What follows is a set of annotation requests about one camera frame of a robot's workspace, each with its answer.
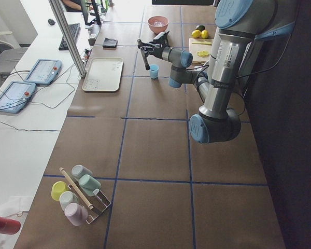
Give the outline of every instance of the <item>red can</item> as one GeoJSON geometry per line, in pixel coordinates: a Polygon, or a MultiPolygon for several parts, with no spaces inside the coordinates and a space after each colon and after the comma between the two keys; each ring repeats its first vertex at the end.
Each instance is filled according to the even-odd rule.
{"type": "Polygon", "coordinates": [[[14,219],[0,217],[0,233],[15,234],[21,228],[21,223],[14,219]]]}

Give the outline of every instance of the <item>dark wall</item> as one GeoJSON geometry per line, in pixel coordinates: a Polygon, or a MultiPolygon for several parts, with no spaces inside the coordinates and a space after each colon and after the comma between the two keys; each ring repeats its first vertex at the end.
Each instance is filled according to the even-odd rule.
{"type": "MultiPolygon", "coordinates": [[[[264,44],[254,71],[286,39],[264,44]]],[[[302,1],[277,67],[249,79],[247,109],[287,248],[311,249],[311,1],[302,1]]]]}

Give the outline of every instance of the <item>computer mouse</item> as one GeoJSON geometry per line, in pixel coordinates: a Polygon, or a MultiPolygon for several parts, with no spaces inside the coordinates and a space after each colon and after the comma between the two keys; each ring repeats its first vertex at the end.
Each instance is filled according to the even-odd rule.
{"type": "Polygon", "coordinates": [[[55,24],[55,21],[54,21],[53,19],[48,19],[48,23],[49,23],[50,25],[54,25],[54,24],[55,24]]]}

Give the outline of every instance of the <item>pink bowl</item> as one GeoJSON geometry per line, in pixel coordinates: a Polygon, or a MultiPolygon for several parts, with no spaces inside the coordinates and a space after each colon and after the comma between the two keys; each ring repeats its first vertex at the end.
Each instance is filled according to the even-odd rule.
{"type": "Polygon", "coordinates": [[[148,20],[149,28],[155,33],[159,34],[168,27],[168,19],[162,16],[151,17],[148,20]]]}

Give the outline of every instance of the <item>yellow cutting board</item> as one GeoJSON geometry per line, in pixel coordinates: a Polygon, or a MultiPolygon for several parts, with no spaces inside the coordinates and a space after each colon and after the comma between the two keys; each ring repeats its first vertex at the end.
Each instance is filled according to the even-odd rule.
{"type": "Polygon", "coordinates": [[[208,44],[199,44],[199,43],[211,43],[213,39],[201,39],[201,38],[189,38],[189,52],[192,54],[193,63],[204,63],[209,59],[209,56],[198,56],[198,51],[208,51],[211,52],[211,45],[208,44]]]}

